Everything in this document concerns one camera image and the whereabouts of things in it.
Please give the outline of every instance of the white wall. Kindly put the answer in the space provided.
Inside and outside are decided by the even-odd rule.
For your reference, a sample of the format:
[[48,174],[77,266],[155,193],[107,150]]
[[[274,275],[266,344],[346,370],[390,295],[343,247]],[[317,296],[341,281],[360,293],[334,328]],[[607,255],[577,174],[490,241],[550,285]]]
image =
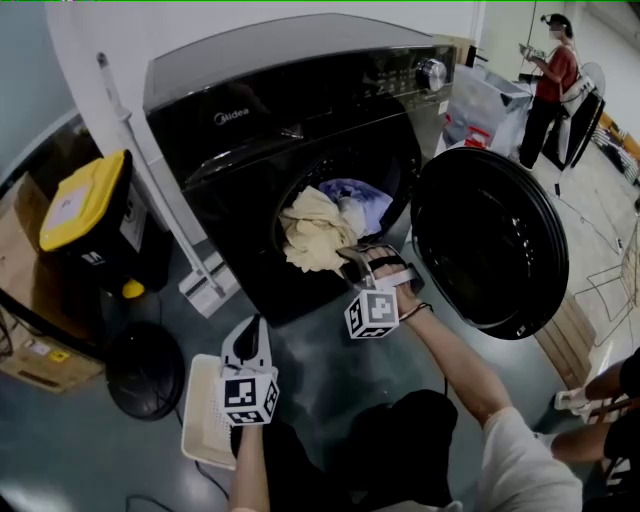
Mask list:
[[[618,7],[629,8],[626,24],[640,29],[640,21],[631,8]],[[582,13],[575,42],[582,63],[596,62],[604,71],[605,112],[640,141],[640,51],[588,10]]]
[[489,59],[486,67],[508,80],[531,73],[535,66],[526,61],[523,65],[518,43],[527,43],[531,28],[529,44],[548,55],[557,43],[549,39],[549,27],[540,16],[562,14],[564,7],[564,2],[489,2],[480,36],[480,55]]
[[96,143],[103,153],[122,147],[95,62],[96,53],[103,51],[111,63],[124,105],[133,111],[134,130],[145,157],[192,242],[202,239],[204,233],[182,199],[141,110],[148,61],[239,26],[319,12],[356,14],[424,32],[477,38],[484,2],[47,5],[60,65]]
[[73,99],[41,4],[0,5],[0,182],[23,150]]

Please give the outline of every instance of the beige towel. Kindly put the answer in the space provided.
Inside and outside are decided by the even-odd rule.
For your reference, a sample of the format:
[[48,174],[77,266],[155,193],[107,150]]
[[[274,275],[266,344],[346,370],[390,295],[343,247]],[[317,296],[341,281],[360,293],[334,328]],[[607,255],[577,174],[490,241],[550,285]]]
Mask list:
[[280,223],[287,237],[283,248],[287,261],[303,272],[339,269],[344,260],[336,249],[358,243],[338,207],[313,187],[305,188],[290,208],[280,212]]

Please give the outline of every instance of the black shorts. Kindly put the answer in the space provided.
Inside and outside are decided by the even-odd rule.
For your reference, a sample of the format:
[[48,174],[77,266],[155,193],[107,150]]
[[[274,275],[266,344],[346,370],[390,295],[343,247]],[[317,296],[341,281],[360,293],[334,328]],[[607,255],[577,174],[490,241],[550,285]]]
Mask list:
[[[627,359],[620,370],[620,387],[629,398],[640,397],[640,349]],[[635,458],[640,454],[640,409],[615,421],[604,444],[607,459]]]

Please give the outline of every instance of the purple cloth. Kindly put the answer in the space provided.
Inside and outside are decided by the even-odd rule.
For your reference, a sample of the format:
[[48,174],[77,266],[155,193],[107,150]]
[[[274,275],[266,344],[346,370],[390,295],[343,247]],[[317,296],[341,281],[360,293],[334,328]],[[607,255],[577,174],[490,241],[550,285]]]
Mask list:
[[320,183],[318,189],[336,204],[342,197],[352,197],[362,204],[367,224],[363,236],[380,232],[380,219],[393,202],[391,196],[359,180],[338,178]]

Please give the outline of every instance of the midea logo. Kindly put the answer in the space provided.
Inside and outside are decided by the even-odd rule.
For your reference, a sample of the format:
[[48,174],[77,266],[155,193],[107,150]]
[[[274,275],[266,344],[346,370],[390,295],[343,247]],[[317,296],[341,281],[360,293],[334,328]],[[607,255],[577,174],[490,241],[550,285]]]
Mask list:
[[228,114],[225,112],[218,112],[215,116],[213,116],[213,120],[218,126],[222,126],[227,121],[233,121],[234,119],[238,119],[239,117],[246,116],[248,113],[248,108],[243,108],[242,110],[234,110],[233,112],[229,112]]

